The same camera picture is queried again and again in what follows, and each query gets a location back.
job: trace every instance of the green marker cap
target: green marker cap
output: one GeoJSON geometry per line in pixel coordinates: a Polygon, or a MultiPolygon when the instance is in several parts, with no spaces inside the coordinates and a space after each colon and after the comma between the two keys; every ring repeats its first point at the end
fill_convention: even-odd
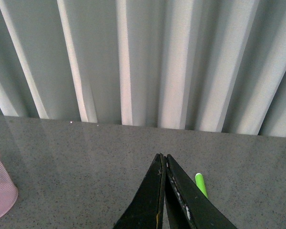
{"type": "Polygon", "coordinates": [[[196,174],[195,181],[200,191],[205,195],[205,197],[208,198],[208,194],[206,193],[205,184],[204,184],[204,177],[202,176],[201,173],[196,174]]]}

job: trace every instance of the desk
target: desk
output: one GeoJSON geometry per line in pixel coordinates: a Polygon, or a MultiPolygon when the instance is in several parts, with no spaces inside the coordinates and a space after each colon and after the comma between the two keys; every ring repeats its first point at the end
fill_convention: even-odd
{"type": "Polygon", "coordinates": [[[286,138],[0,116],[0,153],[19,190],[0,229],[110,229],[156,153],[239,229],[286,228],[286,138]]]}

